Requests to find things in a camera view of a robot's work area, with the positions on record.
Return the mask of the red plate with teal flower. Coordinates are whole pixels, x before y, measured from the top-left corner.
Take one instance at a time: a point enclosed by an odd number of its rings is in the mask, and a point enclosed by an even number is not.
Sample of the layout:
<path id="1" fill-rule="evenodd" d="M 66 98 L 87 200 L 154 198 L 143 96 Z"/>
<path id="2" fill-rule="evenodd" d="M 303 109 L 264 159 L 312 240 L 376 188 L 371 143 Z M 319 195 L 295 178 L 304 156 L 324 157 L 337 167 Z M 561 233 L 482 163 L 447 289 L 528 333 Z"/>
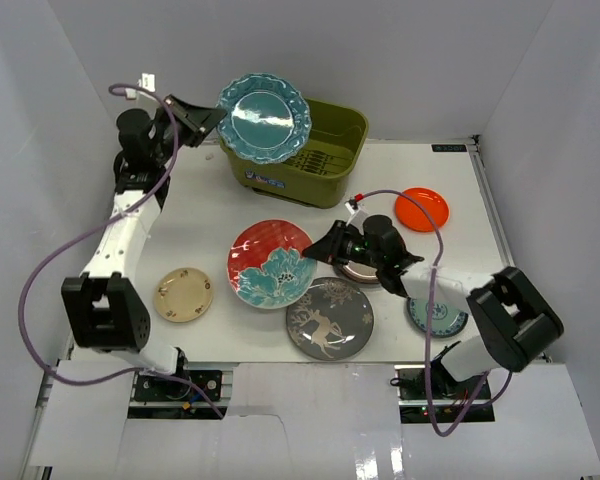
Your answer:
<path id="1" fill-rule="evenodd" d="M 264 310 L 285 308 L 311 285 L 317 262 L 303 256 L 312 244 L 296 224 L 282 219 L 257 222 L 241 232 L 227 258 L 229 284 L 247 305 Z"/>

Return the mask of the teal scalloped plate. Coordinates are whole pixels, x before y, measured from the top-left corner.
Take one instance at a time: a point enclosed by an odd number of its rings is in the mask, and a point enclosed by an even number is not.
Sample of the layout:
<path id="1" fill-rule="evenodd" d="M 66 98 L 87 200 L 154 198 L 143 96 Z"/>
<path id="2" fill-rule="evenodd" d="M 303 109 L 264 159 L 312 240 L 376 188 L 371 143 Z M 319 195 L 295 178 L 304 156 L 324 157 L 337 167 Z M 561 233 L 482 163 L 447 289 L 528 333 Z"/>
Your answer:
<path id="1" fill-rule="evenodd" d="M 308 142 L 312 119 L 308 102 L 288 81 L 268 73 L 246 74 L 225 86 L 217 106 L 226 116 L 219 137 L 239 158 L 277 164 Z"/>

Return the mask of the grey plate with deer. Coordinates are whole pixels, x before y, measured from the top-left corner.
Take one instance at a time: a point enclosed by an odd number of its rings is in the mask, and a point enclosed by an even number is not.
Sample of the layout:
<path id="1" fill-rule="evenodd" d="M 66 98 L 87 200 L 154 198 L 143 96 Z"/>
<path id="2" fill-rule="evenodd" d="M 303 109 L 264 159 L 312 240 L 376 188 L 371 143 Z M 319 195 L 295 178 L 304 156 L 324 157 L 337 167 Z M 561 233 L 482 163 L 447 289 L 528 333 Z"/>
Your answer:
<path id="1" fill-rule="evenodd" d="M 335 277 L 313 281 L 286 311 L 292 343 L 311 359 L 343 361 L 360 353 L 374 330 L 370 300 L 354 284 Z"/>

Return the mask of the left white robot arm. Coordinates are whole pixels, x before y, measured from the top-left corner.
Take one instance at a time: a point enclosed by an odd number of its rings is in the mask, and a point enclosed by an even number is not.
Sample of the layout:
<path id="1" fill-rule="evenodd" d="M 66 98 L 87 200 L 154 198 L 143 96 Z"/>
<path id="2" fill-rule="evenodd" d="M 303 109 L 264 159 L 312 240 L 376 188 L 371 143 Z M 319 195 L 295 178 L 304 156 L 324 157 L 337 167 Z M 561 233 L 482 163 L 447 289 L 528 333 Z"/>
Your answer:
<path id="1" fill-rule="evenodd" d="M 121 147 L 113 164 L 111 222 L 91 260 L 67 277 L 61 296 L 75 343 L 99 354 L 157 371 L 157 387 L 179 399 L 191 387 L 182 352 L 151 332 L 151 316 L 133 285 L 150 229 L 163 210 L 169 169 L 181 147 L 195 148 L 226 112 L 195 106 L 172 95 L 155 113 L 132 108 L 116 120 Z"/>

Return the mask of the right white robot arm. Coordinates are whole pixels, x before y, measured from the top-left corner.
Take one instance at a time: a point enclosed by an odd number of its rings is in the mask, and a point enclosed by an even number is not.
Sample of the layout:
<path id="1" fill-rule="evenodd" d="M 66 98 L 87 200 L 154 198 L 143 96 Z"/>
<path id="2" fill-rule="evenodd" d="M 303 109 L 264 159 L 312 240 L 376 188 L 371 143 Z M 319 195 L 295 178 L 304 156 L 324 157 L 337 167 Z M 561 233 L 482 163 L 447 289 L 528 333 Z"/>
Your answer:
<path id="1" fill-rule="evenodd" d="M 369 216 L 360 227 L 337 220 L 302 254 L 329 265 L 369 266 L 387 292 L 438 299 L 473 318 L 477 335 L 444 348 L 421 375 L 424 387 L 446 399 L 493 369 L 521 372 L 564 333 L 559 316 L 520 269 L 484 274 L 435 266 L 408 251 L 385 215 Z"/>

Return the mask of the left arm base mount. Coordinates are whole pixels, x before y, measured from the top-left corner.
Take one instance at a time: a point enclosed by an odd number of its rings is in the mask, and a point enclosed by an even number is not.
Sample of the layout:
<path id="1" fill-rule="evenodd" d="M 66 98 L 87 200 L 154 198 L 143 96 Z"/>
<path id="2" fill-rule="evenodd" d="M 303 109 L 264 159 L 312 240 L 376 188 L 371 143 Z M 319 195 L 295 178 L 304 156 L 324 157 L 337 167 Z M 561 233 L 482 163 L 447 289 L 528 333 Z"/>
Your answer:
<path id="1" fill-rule="evenodd" d="M 223 398 L 223 372 L 203 369 L 189 370 L 187 374 L 189 380 L 224 415 L 228 400 Z M 134 378 L 127 417 L 144 420 L 220 420 L 196 389 L 146 375 Z"/>

